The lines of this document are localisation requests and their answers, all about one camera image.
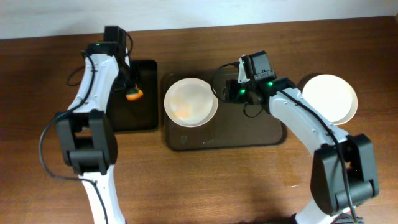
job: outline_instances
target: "black tray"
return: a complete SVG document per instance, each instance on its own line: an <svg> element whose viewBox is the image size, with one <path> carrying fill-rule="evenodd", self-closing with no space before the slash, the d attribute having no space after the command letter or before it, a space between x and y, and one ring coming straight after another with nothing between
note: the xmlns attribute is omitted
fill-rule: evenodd
<svg viewBox="0 0 398 224"><path fill-rule="evenodd" d="M157 64L154 60L130 61L132 72L138 72L138 87L144 96L128 101L125 93L109 96L106 115L115 134L155 131L158 127Z"/></svg>
<svg viewBox="0 0 398 224"><path fill-rule="evenodd" d="M163 80L163 99L167 90L177 81L184 78L199 78L210 81L213 71L195 73L175 73ZM214 82L215 90L220 94L225 88L225 80L237 79L235 70L222 70ZM247 113L256 114L258 105L249 105ZM275 146L282 144L286 137L286 127L278 120L263 111L256 118L243 114L243 105L218 102L214 117L206 124L185 128L175 124L166 114L165 140L174 151L197 149L219 149L231 147Z"/></svg>

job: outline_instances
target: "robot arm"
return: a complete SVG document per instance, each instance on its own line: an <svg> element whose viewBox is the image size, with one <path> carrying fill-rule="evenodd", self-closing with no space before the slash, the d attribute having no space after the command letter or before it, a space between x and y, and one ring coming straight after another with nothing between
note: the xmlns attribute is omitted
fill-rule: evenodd
<svg viewBox="0 0 398 224"><path fill-rule="evenodd" d="M87 94L88 98L69 116L58 121L56 129L65 163L73 167L79 179L96 183L94 188L83 181L95 223L125 224L113 179L118 145L106 117L106 107L112 92L125 91L128 100L134 94L138 96L132 98L139 98L142 92L136 88L136 77L129 68L124 30L117 26L105 27L104 41L89 44L86 52L90 58L85 59L80 88L68 109L79 105ZM88 93L92 79L93 86ZM84 129L89 129L91 136L77 135Z"/></svg>
<svg viewBox="0 0 398 224"><path fill-rule="evenodd" d="M373 145L365 135L352 137L325 119L290 80L276 78L264 51L243 55L238 63L238 79L226 82L226 101L261 105L289 127L313 156L310 185L313 200L294 215L292 223L331 223L340 212L349 210L335 142L342 149L345 162L351 163L346 173L353 205L378 195Z"/></svg>

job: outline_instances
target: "white plate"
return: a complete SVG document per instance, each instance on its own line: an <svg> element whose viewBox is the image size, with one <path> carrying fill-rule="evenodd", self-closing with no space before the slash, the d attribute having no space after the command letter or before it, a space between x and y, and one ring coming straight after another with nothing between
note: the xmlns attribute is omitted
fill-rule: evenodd
<svg viewBox="0 0 398 224"><path fill-rule="evenodd" d="M303 97L322 116L333 124L348 122L358 109L356 93L342 78L334 75L318 75L308 81Z"/></svg>
<svg viewBox="0 0 398 224"><path fill-rule="evenodd" d="M218 100L209 83L185 78L174 83L164 97L167 116L176 124L192 128L207 123L216 114Z"/></svg>

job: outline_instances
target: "brown plastic tray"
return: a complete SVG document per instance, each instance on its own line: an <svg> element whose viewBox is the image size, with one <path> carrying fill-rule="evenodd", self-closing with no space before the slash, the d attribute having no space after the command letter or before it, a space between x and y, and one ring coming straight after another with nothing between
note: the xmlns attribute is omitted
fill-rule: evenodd
<svg viewBox="0 0 398 224"><path fill-rule="evenodd" d="M138 73L138 87L144 96L128 101L125 92L109 96L106 115L115 134L155 131L159 123L157 96L157 64L154 60L130 61L132 72Z"/></svg>
<svg viewBox="0 0 398 224"><path fill-rule="evenodd" d="M175 82L184 78L199 78L209 82L212 74L213 71L207 70L167 75L163 79L162 99ZM225 87L225 80L237 79L237 77L238 73L235 70L222 70L215 79L215 90L221 94ZM259 109L259 105L249 105L246 111L248 114L256 114ZM276 146L282 144L287 137L284 124L265 111L255 118L248 118L243 114L242 104L220 101L214 117L202 126L195 128L179 126L166 114L164 114L164 121L166 144L174 151Z"/></svg>

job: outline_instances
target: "wooden table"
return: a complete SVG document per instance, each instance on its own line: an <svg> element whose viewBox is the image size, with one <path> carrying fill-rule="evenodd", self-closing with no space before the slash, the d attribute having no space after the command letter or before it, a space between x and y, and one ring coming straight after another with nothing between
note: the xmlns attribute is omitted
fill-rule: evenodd
<svg viewBox="0 0 398 224"><path fill-rule="evenodd" d="M279 76L338 75L359 109L341 127L374 143L380 195L357 208L367 223L396 223L398 211L398 25L394 17L131 32L133 58L154 59L159 77L205 70L266 50ZM37 145L56 111L72 102L69 73L101 34L0 40L0 223L92 223L80 183L44 174ZM290 216L311 199L312 158L289 133L278 147L177 153L153 133L118 135L115 183L128 223L237 223ZM45 159L59 174L55 131Z"/></svg>

